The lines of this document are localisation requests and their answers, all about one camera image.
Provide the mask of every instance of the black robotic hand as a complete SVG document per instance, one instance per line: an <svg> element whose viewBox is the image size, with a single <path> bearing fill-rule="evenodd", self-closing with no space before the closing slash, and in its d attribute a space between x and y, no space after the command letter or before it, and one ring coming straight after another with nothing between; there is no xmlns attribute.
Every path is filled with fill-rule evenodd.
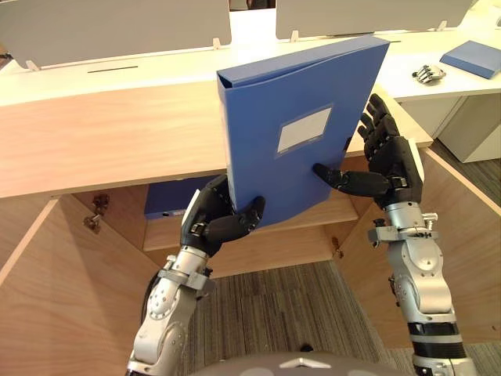
<svg viewBox="0 0 501 376"><path fill-rule="evenodd" d="M181 245L200 249L210 257L226 241L245 237L261 221L265 199L256 197L235 213L229 198L228 177L220 175L197 191L189 203L181 226Z"/></svg>
<svg viewBox="0 0 501 376"><path fill-rule="evenodd" d="M373 197L380 208L401 201L420 203L423 167L416 145L400 136L384 101L372 94L358 129L364 140L369 172L341 172L323 164L313 171L334 189L355 196Z"/></svg>

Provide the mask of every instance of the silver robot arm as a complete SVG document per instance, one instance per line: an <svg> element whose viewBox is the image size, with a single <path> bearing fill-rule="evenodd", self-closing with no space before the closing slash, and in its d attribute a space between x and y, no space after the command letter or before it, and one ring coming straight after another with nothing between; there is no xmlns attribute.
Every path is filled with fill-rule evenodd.
<svg viewBox="0 0 501 376"><path fill-rule="evenodd" d="M373 94L359 134L369 172L340 172L323 164L313 171L341 192L373 197L391 226L376 219L369 239L389 243L391 289L409 328L419 376L475 376L456 324L452 297L442 275L443 254L432 230L435 213L421 213L424 169L416 144L401 137L384 101Z"/></svg>
<svg viewBox="0 0 501 376"><path fill-rule="evenodd" d="M432 230L437 215L422 214L416 202L391 204L384 211L392 226L370 230L369 240L375 245L389 243L391 289L407 322L416 374L475 376L475 366L464 352L449 286L442 275L444 257L435 243L438 234Z"/></svg>
<svg viewBox="0 0 501 376"><path fill-rule="evenodd" d="M197 297L213 288L207 260L207 254L187 246L177 256L168 257L148 297L126 375L175 375Z"/></svg>
<svg viewBox="0 0 501 376"><path fill-rule="evenodd" d="M168 256L149 286L126 376L175 375L196 301L214 288L208 259L224 242L254 230L264 210L265 199L256 197L235 213L226 175L195 192L182 218L181 250Z"/></svg>

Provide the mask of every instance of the desk surface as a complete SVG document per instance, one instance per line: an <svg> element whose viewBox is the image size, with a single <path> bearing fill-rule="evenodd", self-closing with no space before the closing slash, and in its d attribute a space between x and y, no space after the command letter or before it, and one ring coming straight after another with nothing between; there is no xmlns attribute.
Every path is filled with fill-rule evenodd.
<svg viewBox="0 0 501 376"><path fill-rule="evenodd" d="M487 19L485 8L474 7L455 30L378 35L392 43L377 79L382 88L376 91L386 98L402 134L418 145L429 145L431 138L390 97L501 92L501 74L486 80L446 67L448 76L431 87L411 78L413 69L438 61L442 53L468 39L501 48L501 30L483 25ZM233 43L221 50L129 57L39 72L10 63L0 71L0 198L224 171L215 71L334 41L280 42L274 38L274 25L274 9L232 13ZM131 68L89 73L116 67ZM355 135L348 156L361 153L362 140Z"/></svg>
<svg viewBox="0 0 501 376"><path fill-rule="evenodd" d="M418 146L431 144L430 136L384 90L375 92L404 136ZM205 81L3 107L0 198L223 172L219 106L215 81ZM355 134L347 156L362 153L362 138Z"/></svg>
<svg viewBox="0 0 501 376"><path fill-rule="evenodd" d="M501 49L501 30L493 27L492 10L480 6L482 3L480 1L469 11L460 27L455 29L377 33L377 37L392 42L377 83L397 100L501 92L501 74L487 80L440 63L438 65L446 70L448 76L436 85L425 86L412 78L414 70L425 63L438 63L445 52L467 40ZM16 62L11 62L0 70L0 106L91 92L213 81L216 79L215 71L222 68L346 39L309 38L295 43L278 41L275 37L274 9L233 12L230 16L232 44L220 50L126 56L45 68L38 72L24 70Z"/></svg>

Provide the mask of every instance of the blue binder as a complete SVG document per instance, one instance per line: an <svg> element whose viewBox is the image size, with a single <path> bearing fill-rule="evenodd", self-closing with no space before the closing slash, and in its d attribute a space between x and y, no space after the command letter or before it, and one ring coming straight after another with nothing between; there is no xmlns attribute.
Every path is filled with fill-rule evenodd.
<svg viewBox="0 0 501 376"><path fill-rule="evenodd" d="M468 41L451 49L440 61L483 78L492 78L501 71L501 50Z"/></svg>
<svg viewBox="0 0 501 376"><path fill-rule="evenodd" d="M215 177L217 175L150 184L144 207L146 219L185 214L195 191L204 188Z"/></svg>
<svg viewBox="0 0 501 376"><path fill-rule="evenodd" d="M261 195L267 226L329 197L312 166L341 165L388 46L354 38L218 71L237 211Z"/></svg>

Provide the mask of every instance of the metal hinge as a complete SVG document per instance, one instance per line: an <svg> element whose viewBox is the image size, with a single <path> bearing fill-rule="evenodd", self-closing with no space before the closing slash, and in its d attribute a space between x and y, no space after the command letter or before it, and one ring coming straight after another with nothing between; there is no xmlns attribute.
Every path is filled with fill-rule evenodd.
<svg viewBox="0 0 501 376"><path fill-rule="evenodd" d="M94 205L94 215L84 218L84 226L92 230L94 233L99 233L99 231L101 231L99 220L104 216L109 203L110 196L105 193L94 196L94 200L92 200L92 204Z"/></svg>

